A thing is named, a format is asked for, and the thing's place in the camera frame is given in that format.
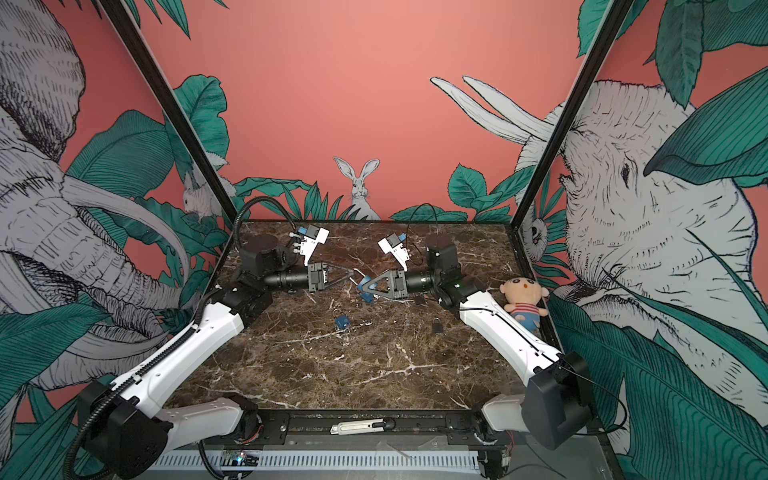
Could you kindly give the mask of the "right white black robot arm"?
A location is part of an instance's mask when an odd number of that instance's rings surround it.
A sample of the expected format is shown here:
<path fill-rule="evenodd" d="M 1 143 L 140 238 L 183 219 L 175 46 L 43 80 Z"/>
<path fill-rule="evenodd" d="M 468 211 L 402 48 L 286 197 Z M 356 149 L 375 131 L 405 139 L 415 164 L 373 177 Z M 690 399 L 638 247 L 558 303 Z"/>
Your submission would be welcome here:
<path fill-rule="evenodd" d="M 525 392 L 486 401 L 481 407 L 480 429 L 527 432 L 540 445 L 555 450 L 583 433 L 594 418 L 593 383 L 586 361 L 576 353 L 565 355 L 539 339 L 482 283 L 463 273 L 449 236 L 427 237 L 423 268 L 387 270 L 360 288 L 390 300 L 430 294 L 511 365 Z"/>

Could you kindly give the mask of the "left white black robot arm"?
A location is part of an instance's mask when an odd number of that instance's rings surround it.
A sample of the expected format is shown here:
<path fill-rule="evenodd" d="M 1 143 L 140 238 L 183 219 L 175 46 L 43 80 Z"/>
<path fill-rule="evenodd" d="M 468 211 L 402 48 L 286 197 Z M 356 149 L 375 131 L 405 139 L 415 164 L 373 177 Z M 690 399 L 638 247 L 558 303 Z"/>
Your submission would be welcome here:
<path fill-rule="evenodd" d="M 276 291 L 311 293 L 333 286 L 328 263 L 314 263 L 327 229 L 310 225 L 282 244 L 257 235 L 240 250 L 234 279 L 203 297 L 191 322 L 158 351 L 108 385 L 94 382 L 77 398 L 78 432 L 64 456 L 62 473 L 77 479 L 75 463 L 85 450 L 103 466 L 95 478 L 132 479 L 164 453 L 208 436 L 237 429 L 246 401 L 224 398 L 177 414 L 164 405 L 213 353 L 238 336 L 273 302 Z"/>

